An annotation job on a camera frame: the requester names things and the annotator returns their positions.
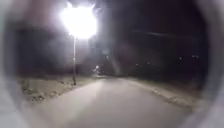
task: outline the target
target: distant light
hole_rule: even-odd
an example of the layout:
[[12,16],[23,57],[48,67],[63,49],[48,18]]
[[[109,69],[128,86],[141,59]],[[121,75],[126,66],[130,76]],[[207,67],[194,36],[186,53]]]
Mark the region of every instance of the distant light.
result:
[[88,39],[97,33],[97,20],[92,7],[72,7],[70,3],[62,10],[60,18],[69,34],[79,38]]

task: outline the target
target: road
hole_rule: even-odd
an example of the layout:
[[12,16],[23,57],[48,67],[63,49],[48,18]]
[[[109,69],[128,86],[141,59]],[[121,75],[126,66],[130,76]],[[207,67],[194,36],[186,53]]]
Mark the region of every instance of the road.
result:
[[102,79],[26,110],[32,127],[175,128],[191,111],[125,79]]

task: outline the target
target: street lamp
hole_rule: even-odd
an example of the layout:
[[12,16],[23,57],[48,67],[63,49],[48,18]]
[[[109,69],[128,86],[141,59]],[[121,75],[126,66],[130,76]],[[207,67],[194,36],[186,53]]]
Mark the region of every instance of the street lamp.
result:
[[97,20],[92,12],[92,7],[78,6],[72,7],[67,3],[67,7],[60,13],[61,21],[67,29],[69,35],[74,39],[73,56],[73,80],[76,85],[75,77],[75,44],[79,40],[88,40],[97,33]]

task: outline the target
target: night sky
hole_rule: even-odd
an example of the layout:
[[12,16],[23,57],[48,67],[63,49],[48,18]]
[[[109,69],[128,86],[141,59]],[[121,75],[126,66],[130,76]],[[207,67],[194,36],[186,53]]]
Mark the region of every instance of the night sky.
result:
[[[174,79],[188,80],[206,76],[206,25],[193,1],[88,2],[96,3],[100,26],[98,35],[89,40],[88,48],[87,44],[78,44],[77,72],[92,73],[98,65],[100,72],[108,75],[158,79],[172,76]],[[59,65],[62,66],[61,71],[63,67],[72,66],[71,40],[58,20],[55,20],[57,18],[52,18],[58,12],[55,11],[56,7],[62,7],[60,4],[58,1],[36,1],[30,5],[26,19],[17,23],[20,26],[15,31],[19,47],[19,69],[26,67],[26,70],[31,71],[36,67],[39,70],[55,67],[52,70],[57,70]]]

